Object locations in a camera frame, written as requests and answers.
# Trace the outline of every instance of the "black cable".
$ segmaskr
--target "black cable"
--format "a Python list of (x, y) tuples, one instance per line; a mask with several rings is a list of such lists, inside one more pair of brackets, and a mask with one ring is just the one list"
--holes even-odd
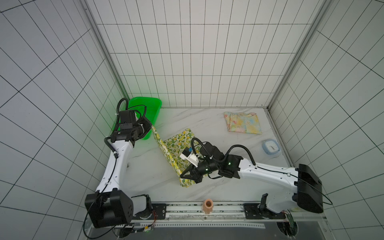
[(136, 232), (144, 232), (144, 230), (145, 230), (146, 228), (150, 228), (150, 227), (152, 227), (152, 226), (155, 224), (155, 222), (156, 222), (156, 218), (157, 218), (156, 216), (157, 216), (157, 215), (156, 215), (156, 212), (155, 212), (155, 211), (153, 211), (152, 214), (153, 214), (153, 216), (154, 216), (154, 217), (153, 217), (153, 218), (154, 218), (153, 223), (151, 223), (150, 225), (148, 225), (148, 226), (146, 226), (146, 227), (143, 227), (143, 228), (140, 228), (140, 229), (135, 230), (135, 233), (136, 233)]
[(116, 235), (116, 233), (114, 232), (114, 230), (112, 231), (113, 234), (117, 237), (117, 238), (126, 238), (129, 234), (132, 233), (133, 231), (133, 226), (130, 229), (129, 232), (126, 232), (124, 233), (124, 229), (128, 226), (128, 224), (124, 225), (121, 229), (119, 229), (119, 233)]
[(198, 139), (197, 137), (193, 137), (192, 138), (192, 141), (191, 141), (191, 147), (192, 147), (192, 151), (193, 153), (196, 155), (196, 150), (195, 150), (195, 145), (194, 145), (194, 141), (197, 141), (202, 148), (204, 148), (205, 152), (208, 154), (208, 155), (211, 155), (210, 158), (217, 161), (217, 159), (207, 150), (207, 148), (204, 146), (203, 142), (200, 141), (200, 139)]
[(141, 104), (141, 105), (136, 105), (136, 106), (129, 107), (129, 108), (127, 108), (126, 110), (128, 110), (128, 109), (130, 109), (130, 108), (138, 107), (138, 106), (144, 106), (144, 113), (143, 113), (143, 116), (141, 116), (141, 114), (140, 114), (140, 118), (137, 120), (137, 122), (140, 122), (141, 119), (142, 119), (143, 117), (145, 117), (145, 114), (147, 113), (147, 106)]
[(244, 150), (248, 153), (248, 156), (249, 156), (249, 158), (251, 159), (252, 164), (253, 164), (254, 166), (256, 165), (255, 160), (253, 159), (252, 154), (251, 154), (251, 152), (248, 150), (248, 148), (246, 148), (245, 146), (240, 145), (240, 144), (236, 144), (236, 145), (231, 146), (231, 147), (228, 149), (227, 153), (225, 154), (224, 158), (223, 158), (222, 160), (218, 161), (218, 162), (224, 162), (224, 161), (227, 159), (227, 157), (228, 157), (228, 155), (229, 155), (229, 152), (230, 152), (233, 148), (235, 148), (235, 147), (240, 147), (240, 148), (244, 149)]
[(137, 112), (138, 114), (140, 114), (140, 117), (138, 118), (138, 120), (137, 120), (137, 122), (139, 121), (139, 119), (141, 119), (141, 112), (139, 112), (139, 110), (133, 110), (133, 111), (135, 111), (135, 112)]
[(115, 129), (113, 131), (117, 131), (117, 129), (119, 129), (119, 121), (120, 121), (120, 116), (119, 116), (119, 112), (120, 112), (120, 105), (121, 103), (125, 101), (126, 102), (126, 105), (125, 105), (125, 110), (128, 109), (128, 99), (127, 98), (122, 98), (120, 99), (120, 101), (118, 102), (118, 105), (116, 107), (116, 114), (117, 114), (117, 117), (116, 117), (116, 124), (115, 124)]
[(107, 145), (107, 147), (109, 147), (109, 149), (112, 151), (113, 155), (115, 156), (115, 159), (117, 159), (117, 158), (119, 157), (119, 155), (117, 154), (117, 151), (116, 151), (116, 149), (112, 146), (112, 144), (110, 144), (110, 143), (108, 142), (108, 139), (111, 139), (111, 137), (110, 137), (110, 136), (105, 137), (105, 138), (104, 138), (104, 143), (105, 143), (105, 144)]
[(288, 210), (289, 214), (291, 215), (292, 221), (295, 222), (295, 220), (293, 219), (293, 216), (292, 216), (291, 211), (289, 211), (289, 209), (287, 209), (287, 210)]
[(115, 235), (117, 238), (119, 238), (119, 236), (116, 235), (115, 230), (112, 230), (112, 233), (113, 233), (113, 235)]
[(210, 179), (218, 179), (218, 178), (221, 178), (221, 177), (223, 177), (223, 176), (217, 176), (217, 177), (212, 178), (212, 177), (209, 175), (209, 173), (208, 173), (208, 177), (209, 177)]
[[(109, 177), (108, 179), (108, 182), (112, 179), (112, 176), (113, 176), (113, 172), (115, 171), (115, 168), (116, 168), (116, 162), (117, 162), (117, 159), (119, 157), (119, 155), (117, 154), (115, 148), (108, 142), (108, 139), (110, 139), (111, 137), (106, 137), (104, 138), (104, 142), (105, 144), (109, 147), (109, 149), (114, 153), (114, 156), (115, 156), (115, 165), (113, 166), (113, 170), (112, 170), (112, 173), (111, 173), (111, 176)], [(102, 237), (104, 235), (106, 235), (108, 232), (110, 232), (114, 227), (116, 226), (113, 226), (111, 227), (111, 229), (109, 229), (108, 231), (106, 231), (105, 233), (103, 233), (102, 235), (98, 236), (98, 237), (89, 237), (86, 233), (85, 233), (85, 229), (84, 229), (84, 226), (85, 226), (85, 221), (87, 220), (87, 216), (89, 214), (89, 210), (91, 209), (92, 205), (98, 200), (98, 198), (101, 196), (101, 194), (104, 192), (104, 190), (107, 188), (108, 185), (105, 185), (104, 189), (99, 193), (99, 195), (96, 197), (95, 201), (93, 201), (93, 203), (90, 205), (89, 209), (87, 210), (87, 214), (85, 215), (85, 218), (84, 218), (84, 222), (83, 222), (83, 233), (84, 235), (88, 238), (88, 239), (97, 239), (99, 237)]]
[[(265, 168), (262, 168), (262, 167), (259, 167), (259, 166), (257, 166), (257, 167), (260, 168), (260, 169), (266, 170), (266, 171), (270, 171), (270, 172), (279, 172), (279, 171), (273, 171), (273, 170), (265, 169)], [(327, 203), (327, 202), (323, 202), (323, 203), (328, 204), (328, 205), (333, 205), (333, 202), (332, 202), (327, 196), (325, 196), (321, 191), (319, 191), (317, 188), (315, 188), (314, 186), (312, 186), (310, 183), (308, 183), (307, 181), (304, 181), (303, 179), (301, 179), (301, 178), (299, 178), (299, 177), (297, 177), (297, 176), (295, 176), (295, 175), (292, 175), (292, 174), (291, 174), (291, 176), (292, 176), (292, 177), (295, 177), (295, 178), (297, 178), (297, 179), (299, 179), (299, 180), (301, 180), (301, 181), (303, 181), (303, 182), (306, 183), (306, 184), (308, 184), (310, 187), (312, 187), (314, 190), (316, 190), (316, 191), (318, 191), (319, 193), (321, 193), (321, 194), (322, 194), (328, 201), (331, 202), (331, 203)]]
[[(206, 142), (203, 142), (203, 143), (206, 143)], [(199, 146), (199, 145), (201, 145), (201, 144), (200, 144), (200, 143), (199, 143), (199, 144), (196, 144), (195, 147), (197, 147), (197, 146)]]

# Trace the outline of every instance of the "green plastic basin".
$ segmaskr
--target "green plastic basin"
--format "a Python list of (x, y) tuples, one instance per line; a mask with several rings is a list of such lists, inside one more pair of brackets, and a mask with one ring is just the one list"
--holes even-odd
[[(129, 100), (128, 102), (129, 108), (137, 105), (147, 106), (147, 112), (145, 114), (145, 117), (152, 123), (152, 125), (155, 125), (157, 116), (159, 115), (161, 108), (161, 100), (158, 98), (135, 97)], [(144, 106), (137, 106), (131, 109), (136, 109), (141, 114), (144, 114)], [(150, 138), (151, 132), (152, 130), (143, 139)]]

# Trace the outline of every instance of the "metal frame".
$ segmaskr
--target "metal frame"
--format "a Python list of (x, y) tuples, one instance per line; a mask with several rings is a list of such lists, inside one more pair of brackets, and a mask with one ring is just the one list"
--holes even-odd
[(99, 28), (96, 24), (95, 18), (93, 17), (91, 11), (89, 10), (89, 5), (86, 0), (78, 0), (87, 16), (88, 21), (91, 24), (92, 31), (96, 35), (96, 40), (98, 41), (99, 45), (101, 46), (101, 50), (103, 51), (103, 54), (105, 56), (106, 62), (108, 63), (109, 67), (112, 69), (113, 75), (115, 76), (116, 83), (118, 84), (123, 96), (127, 99), (129, 99), (127, 91), (121, 81), (120, 75), (118, 74), (116, 70), (116, 66), (114, 65), (111, 55), (109, 54), (106, 44), (104, 42), (104, 39), (101, 37), (101, 33), (99, 31)]
[(316, 17), (314, 18), (311, 27), (309, 28), (308, 32), (306, 33), (303, 41), (301, 42), (299, 49), (295, 53), (295, 56), (291, 63), (289, 64), (289, 67), (287, 68), (286, 72), (284, 73), (283, 79), (281, 80), (279, 87), (277, 88), (275, 94), (272, 97), (272, 100), (270, 101), (268, 105), (268, 109), (271, 109), (272, 105), (275, 103), (277, 96), (280, 94), (281, 90), (283, 89), (284, 85), (287, 83), (289, 77), (293, 73), (293, 70), (295, 69), (296, 65), (298, 64), (301, 56), (305, 52), (307, 46), (309, 45), (313, 35), (315, 34), (317, 28), (320, 25), (320, 22), (323, 20), (325, 14), (327, 13), (329, 7), (333, 3), (334, 0), (324, 0), (319, 12), (317, 12)]
[[(202, 211), (202, 202), (153, 202), (154, 204), (167, 204), (166, 218), (156, 220), (157, 223), (251, 223), (251, 222), (286, 222), (286, 219), (246, 219), (244, 212), (244, 203), (257, 202), (214, 202), (213, 211), (205, 214)], [(297, 209), (297, 212), (291, 212), (295, 221), (324, 221), (324, 214), (314, 214), (311, 212)], [(150, 224), (153, 220), (132, 220), (132, 223)]]

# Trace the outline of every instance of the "black plastic housing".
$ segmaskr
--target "black plastic housing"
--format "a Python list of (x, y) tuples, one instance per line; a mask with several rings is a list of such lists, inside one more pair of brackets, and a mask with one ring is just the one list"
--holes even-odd
[(98, 195), (98, 192), (88, 194), (84, 202), (95, 228), (131, 222), (133, 202), (123, 191), (114, 190), (103, 192), (99, 197)]
[[(292, 197), (292, 200), (297, 202), (297, 205), (304, 210), (322, 213), (323, 210), (323, 195), (322, 183), (310, 167), (304, 164), (299, 164), (298, 169), (297, 194)], [(311, 184), (318, 191), (314, 190), (307, 183)]]

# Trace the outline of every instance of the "white cable clip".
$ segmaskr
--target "white cable clip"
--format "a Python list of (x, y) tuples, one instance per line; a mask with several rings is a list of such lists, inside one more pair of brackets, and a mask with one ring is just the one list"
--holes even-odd
[(141, 127), (143, 128), (143, 132), (144, 132), (144, 127), (143, 127), (143, 124), (139, 124), (139, 125), (141, 125)]

